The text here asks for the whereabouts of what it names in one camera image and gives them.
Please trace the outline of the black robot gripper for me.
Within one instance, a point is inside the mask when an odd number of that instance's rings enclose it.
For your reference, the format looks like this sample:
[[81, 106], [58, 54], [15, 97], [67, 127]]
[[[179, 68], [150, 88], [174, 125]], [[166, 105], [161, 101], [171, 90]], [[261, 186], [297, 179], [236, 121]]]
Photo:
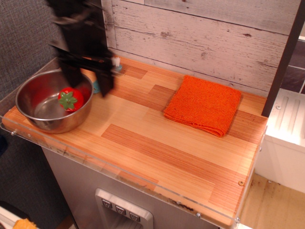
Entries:
[[114, 88], [113, 53], [108, 49], [102, 19], [54, 19], [63, 35], [51, 45], [58, 53], [61, 71], [72, 88], [82, 82], [81, 68], [96, 74], [105, 97]]

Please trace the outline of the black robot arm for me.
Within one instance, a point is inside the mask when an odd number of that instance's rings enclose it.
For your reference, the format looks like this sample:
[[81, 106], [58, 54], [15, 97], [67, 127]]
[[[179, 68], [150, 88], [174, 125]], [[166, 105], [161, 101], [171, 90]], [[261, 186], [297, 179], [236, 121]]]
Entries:
[[53, 22], [63, 41], [52, 42], [59, 66], [72, 87], [82, 81], [81, 69], [95, 73], [102, 96], [114, 88], [113, 53], [107, 47], [102, 5], [93, 0], [49, 0]]

